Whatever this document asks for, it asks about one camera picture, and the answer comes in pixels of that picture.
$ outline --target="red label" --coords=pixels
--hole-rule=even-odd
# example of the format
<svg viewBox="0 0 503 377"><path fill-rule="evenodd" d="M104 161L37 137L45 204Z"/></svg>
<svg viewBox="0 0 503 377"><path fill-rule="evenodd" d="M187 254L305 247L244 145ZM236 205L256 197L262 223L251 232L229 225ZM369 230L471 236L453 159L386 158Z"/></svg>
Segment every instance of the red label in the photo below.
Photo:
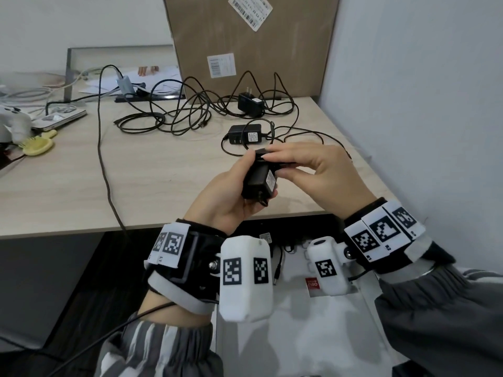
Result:
<svg viewBox="0 0 503 377"><path fill-rule="evenodd" d="M317 278L306 278L308 290L320 290Z"/></svg>

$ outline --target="metal bolt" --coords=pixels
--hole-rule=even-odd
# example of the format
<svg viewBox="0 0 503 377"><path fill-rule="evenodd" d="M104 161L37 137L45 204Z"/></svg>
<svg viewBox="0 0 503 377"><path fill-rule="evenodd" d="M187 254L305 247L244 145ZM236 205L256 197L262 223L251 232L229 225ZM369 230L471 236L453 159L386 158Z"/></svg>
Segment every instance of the metal bolt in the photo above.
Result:
<svg viewBox="0 0 503 377"><path fill-rule="evenodd" d="M351 250L349 250L349 247L346 247L344 249L344 256L347 258L347 259L355 259L355 257L353 256L353 253L351 253Z"/></svg>
<svg viewBox="0 0 503 377"><path fill-rule="evenodd" d="M212 260L208 267L210 268L210 270L217 270L218 262L216 260Z"/></svg>

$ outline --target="white device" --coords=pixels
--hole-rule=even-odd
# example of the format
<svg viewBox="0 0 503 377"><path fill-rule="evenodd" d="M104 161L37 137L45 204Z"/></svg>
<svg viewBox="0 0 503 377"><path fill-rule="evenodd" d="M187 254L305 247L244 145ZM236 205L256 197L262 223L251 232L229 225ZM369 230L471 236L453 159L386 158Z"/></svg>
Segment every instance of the white device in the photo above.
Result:
<svg viewBox="0 0 503 377"><path fill-rule="evenodd" d="M61 104L51 108L47 116L33 120L32 126L46 132L64 126L84 115L87 115L84 108L72 104Z"/></svg>
<svg viewBox="0 0 503 377"><path fill-rule="evenodd" d="M32 136L31 118L16 107L0 106L0 143L21 144Z"/></svg>
<svg viewBox="0 0 503 377"><path fill-rule="evenodd" d="M252 323L273 312L273 279L268 243L227 238L220 250L220 304L225 321Z"/></svg>
<svg viewBox="0 0 503 377"><path fill-rule="evenodd" d="M343 270L343 264L351 261L344 255L346 247L343 243L337 244L332 237L322 237L311 241L307 248L319 286L330 296L346 295L351 291L351 283Z"/></svg>

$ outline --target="desk surface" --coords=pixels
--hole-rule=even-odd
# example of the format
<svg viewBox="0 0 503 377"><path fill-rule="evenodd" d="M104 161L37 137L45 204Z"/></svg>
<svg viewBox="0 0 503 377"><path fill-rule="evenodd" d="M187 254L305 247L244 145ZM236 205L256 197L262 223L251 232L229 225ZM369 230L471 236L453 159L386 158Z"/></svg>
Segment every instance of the desk surface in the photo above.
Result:
<svg viewBox="0 0 503 377"><path fill-rule="evenodd" d="M298 127L322 131L344 143L355 166L377 196L390 191L311 98L296 98ZM147 103L139 103L148 109ZM176 102L162 102L166 109ZM97 104L88 115L60 131L54 148L40 157L25 158L0 176L0 238L118 230L107 202L107 191L97 157ZM182 217L194 198L236 158L220 149L220 141L242 120L213 113L208 126L181 137L164 132L128 135L114 120L134 113L124 103L102 102L102 154L112 198L127 228L159 227ZM290 126L295 114L274 117L277 126ZM269 129L264 123L263 131ZM152 119L134 126L150 126ZM319 139L302 135L292 140ZM239 146L226 148L242 153ZM278 180L279 196L255 218L320 214L324 211L303 191Z"/></svg>

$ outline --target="gray sleeve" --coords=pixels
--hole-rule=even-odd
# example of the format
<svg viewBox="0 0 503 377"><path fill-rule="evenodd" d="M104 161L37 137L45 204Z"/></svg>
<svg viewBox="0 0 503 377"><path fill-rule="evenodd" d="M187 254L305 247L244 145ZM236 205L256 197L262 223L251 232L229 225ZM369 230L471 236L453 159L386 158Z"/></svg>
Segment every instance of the gray sleeve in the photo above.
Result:
<svg viewBox="0 0 503 377"><path fill-rule="evenodd" d="M503 278L477 276L447 265L396 285L381 280L375 304L391 346L435 376L502 376Z"/></svg>
<svg viewBox="0 0 503 377"><path fill-rule="evenodd" d="M130 324L103 344L95 377L223 377L210 351L213 326L178 328L148 321Z"/></svg>

